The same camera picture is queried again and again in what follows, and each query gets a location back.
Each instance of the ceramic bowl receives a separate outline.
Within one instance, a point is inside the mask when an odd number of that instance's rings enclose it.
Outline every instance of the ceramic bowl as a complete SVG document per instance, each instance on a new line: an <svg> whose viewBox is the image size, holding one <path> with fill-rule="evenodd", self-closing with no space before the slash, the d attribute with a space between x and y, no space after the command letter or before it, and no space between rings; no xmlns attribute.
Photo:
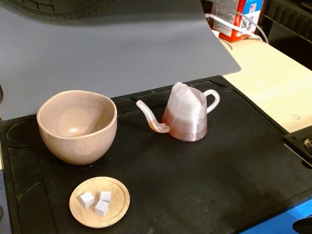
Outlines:
<svg viewBox="0 0 312 234"><path fill-rule="evenodd" d="M101 94L71 90L47 100L37 113L40 135L59 159L90 164L112 145L117 129L114 102Z"/></svg>

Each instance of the white cube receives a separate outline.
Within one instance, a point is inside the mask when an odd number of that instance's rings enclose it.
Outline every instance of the white cube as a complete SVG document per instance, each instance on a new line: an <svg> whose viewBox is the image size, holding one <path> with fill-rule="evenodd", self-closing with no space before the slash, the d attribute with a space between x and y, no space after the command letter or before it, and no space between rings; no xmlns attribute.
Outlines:
<svg viewBox="0 0 312 234"><path fill-rule="evenodd" d="M111 195L112 195L112 192L102 191L101 195L99 196L99 199L101 201L106 201L107 203L111 204Z"/></svg>
<svg viewBox="0 0 312 234"><path fill-rule="evenodd" d="M80 196L80 202L84 206L84 208L88 208L94 203L94 197L88 191Z"/></svg>
<svg viewBox="0 0 312 234"><path fill-rule="evenodd" d="M98 201L96 207L95 207L95 212L97 215L100 215L100 216L105 216L106 213L108 212L109 210L109 203L108 202L105 202L105 201Z"/></svg>

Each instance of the wooden coaster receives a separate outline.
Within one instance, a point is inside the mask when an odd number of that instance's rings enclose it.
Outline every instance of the wooden coaster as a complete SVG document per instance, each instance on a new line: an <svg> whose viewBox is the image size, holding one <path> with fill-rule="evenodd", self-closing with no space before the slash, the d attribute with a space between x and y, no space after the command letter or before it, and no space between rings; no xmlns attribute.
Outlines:
<svg viewBox="0 0 312 234"><path fill-rule="evenodd" d="M94 204L84 208L79 201L80 195L89 191L94 196ZM105 217L97 215L94 207L99 201L101 191L111 191L111 203ZM110 177L95 177L82 182L69 199L69 208L75 219L90 228L104 228L118 222L127 212L130 195L127 188L118 180Z"/></svg>

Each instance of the pink translucent teapot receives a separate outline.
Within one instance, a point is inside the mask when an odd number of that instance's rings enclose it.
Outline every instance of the pink translucent teapot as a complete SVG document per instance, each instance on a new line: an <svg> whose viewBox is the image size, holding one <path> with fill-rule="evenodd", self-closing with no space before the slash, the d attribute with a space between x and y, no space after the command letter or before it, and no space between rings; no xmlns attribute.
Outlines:
<svg viewBox="0 0 312 234"><path fill-rule="evenodd" d="M207 108L206 97L213 95L215 100ZM207 133L207 114L220 102L220 96L215 90L204 93L198 89L188 87L181 82L176 83L162 117L158 123L153 112L141 100L136 105L145 114L151 129L158 133L169 133L174 138L183 141L196 141L202 139Z"/></svg>

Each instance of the bowl rim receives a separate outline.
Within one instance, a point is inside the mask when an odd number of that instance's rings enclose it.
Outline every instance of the bowl rim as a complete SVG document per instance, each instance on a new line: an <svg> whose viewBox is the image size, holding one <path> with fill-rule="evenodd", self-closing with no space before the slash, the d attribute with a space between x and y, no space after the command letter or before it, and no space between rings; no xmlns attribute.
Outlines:
<svg viewBox="0 0 312 234"><path fill-rule="evenodd" d="M55 99L57 96L60 96L60 95L63 95L63 94L66 94L66 93L87 93L87 94L93 94L93 95L96 95L96 96L99 96L99 97L102 97L102 98L105 98L107 100L109 100L113 107L114 107L114 116L113 116L113 119L112 121L107 125L105 126L104 128L96 131L96 132L93 132L93 133L89 133L89 134L86 134L86 135L82 135L82 136L59 136L59 135L55 135L53 133L51 133L50 131L48 131L44 126L43 124L41 123L41 120L40 120L40 114L41 114L41 111L43 110L43 108L53 99ZM103 95L103 94L98 94L98 93L95 93L95 92L91 92L91 91L85 91L85 90L67 90L67 91L63 91L63 92L60 92L58 94L55 94L54 96L50 97L48 100L46 100L42 105L41 107L39 108L38 112L37 112L37 122L38 122L38 125L40 128L42 128L46 133L48 133L49 135L52 135L56 138L61 138L61 139L81 139L81 138L85 138L85 137L89 137L89 136L93 136L93 135L96 135L100 132L104 132L106 129L108 129L109 127L111 127L114 122L116 121L117 119L117 108L116 108L116 105L115 103L113 102L113 100L111 100L109 97Z"/></svg>

